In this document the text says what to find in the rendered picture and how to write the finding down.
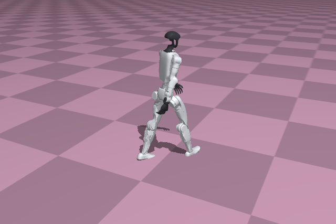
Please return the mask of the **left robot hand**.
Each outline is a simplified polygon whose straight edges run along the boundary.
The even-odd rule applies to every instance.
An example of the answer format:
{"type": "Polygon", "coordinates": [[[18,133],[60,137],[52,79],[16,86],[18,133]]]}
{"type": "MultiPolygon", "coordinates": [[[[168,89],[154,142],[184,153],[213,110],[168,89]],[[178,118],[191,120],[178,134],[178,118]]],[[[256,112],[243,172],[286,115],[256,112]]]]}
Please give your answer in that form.
{"type": "Polygon", "coordinates": [[[177,92],[178,92],[178,94],[179,94],[179,92],[180,92],[180,94],[181,94],[181,91],[183,92],[183,90],[181,89],[181,88],[183,88],[180,84],[176,84],[175,85],[175,88],[174,88],[174,90],[175,90],[175,92],[176,92],[176,95],[177,95],[177,92]],[[179,90],[179,91],[178,91],[179,90]]]}

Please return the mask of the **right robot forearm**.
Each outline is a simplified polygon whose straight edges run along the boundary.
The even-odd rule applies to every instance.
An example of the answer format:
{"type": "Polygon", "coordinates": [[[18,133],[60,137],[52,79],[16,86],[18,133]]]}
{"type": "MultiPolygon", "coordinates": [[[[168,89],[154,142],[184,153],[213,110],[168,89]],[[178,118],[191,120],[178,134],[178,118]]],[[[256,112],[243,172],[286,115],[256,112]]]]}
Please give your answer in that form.
{"type": "Polygon", "coordinates": [[[176,83],[177,83],[177,79],[172,78],[171,81],[169,82],[169,84],[167,85],[167,90],[166,90],[166,93],[165,93],[165,97],[167,98],[166,102],[171,101],[171,96],[172,96],[172,93],[173,93],[173,90],[175,88],[176,83]]]}

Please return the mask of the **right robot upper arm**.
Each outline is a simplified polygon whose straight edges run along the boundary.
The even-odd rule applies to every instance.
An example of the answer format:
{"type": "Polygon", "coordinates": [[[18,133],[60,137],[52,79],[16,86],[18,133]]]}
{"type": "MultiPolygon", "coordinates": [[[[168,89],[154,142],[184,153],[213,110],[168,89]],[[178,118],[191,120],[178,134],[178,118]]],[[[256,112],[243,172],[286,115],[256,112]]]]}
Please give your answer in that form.
{"type": "MultiPolygon", "coordinates": [[[[182,62],[182,58],[178,55],[173,55],[172,57],[172,68],[170,73],[170,81],[172,78],[177,78],[175,75],[178,73],[179,66],[182,62]]],[[[178,80],[177,80],[178,81],[178,80]]]]}

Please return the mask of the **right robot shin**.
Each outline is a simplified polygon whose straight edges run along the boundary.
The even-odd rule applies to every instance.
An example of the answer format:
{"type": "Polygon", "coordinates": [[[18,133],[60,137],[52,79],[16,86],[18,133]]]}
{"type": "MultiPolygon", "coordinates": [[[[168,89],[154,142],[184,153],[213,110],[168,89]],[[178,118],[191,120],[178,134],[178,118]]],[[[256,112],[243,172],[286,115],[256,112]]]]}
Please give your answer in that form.
{"type": "Polygon", "coordinates": [[[193,151],[192,150],[192,145],[191,145],[191,135],[190,135],[188,125],[187,126],[185,124],[181,125],[180,131],[181,132],[179,132],[179,135],[180,135],[182,141],[184,142],[187,151],[189,151],[189,152],[193,151]]]}

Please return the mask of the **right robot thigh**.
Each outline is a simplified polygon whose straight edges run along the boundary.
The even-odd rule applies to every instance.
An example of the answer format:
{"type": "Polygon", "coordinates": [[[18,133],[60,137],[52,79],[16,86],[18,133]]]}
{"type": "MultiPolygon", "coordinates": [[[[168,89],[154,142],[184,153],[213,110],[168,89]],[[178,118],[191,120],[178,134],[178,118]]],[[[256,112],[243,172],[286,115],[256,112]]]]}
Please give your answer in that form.
{"type": "Polygon", "coordinates": [[[181,125],[185,124],[187,126],[187,112],[185,105],[178,95],[171,96],[171,101],[169,105],[174,108],[174,111],[180,121],[180,123],[177,124],[176,129],[181,132],[181,125]]]}

